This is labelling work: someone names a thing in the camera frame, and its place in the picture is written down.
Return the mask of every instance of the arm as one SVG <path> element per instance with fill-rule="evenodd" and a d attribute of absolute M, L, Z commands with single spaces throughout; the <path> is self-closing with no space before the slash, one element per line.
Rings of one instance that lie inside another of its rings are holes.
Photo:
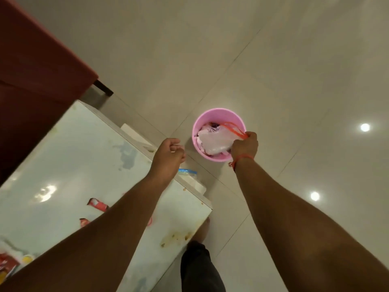
<path fill-rule="evenodd" d="M 233 159 L 254 157 L 256 134 L 235 141 Z M 389 271 L 323 212 L 274 181 L 254 160 L 235 165 L 252 218 L 289 291 L 387 291 Z"/>
<path fill-rule="evenodd" d="M 144 179 L 107 212 L 7 280 L 1 290 L 116 291 L 160 195 L 185 159 L 179 142 L 162 142 Z"/>

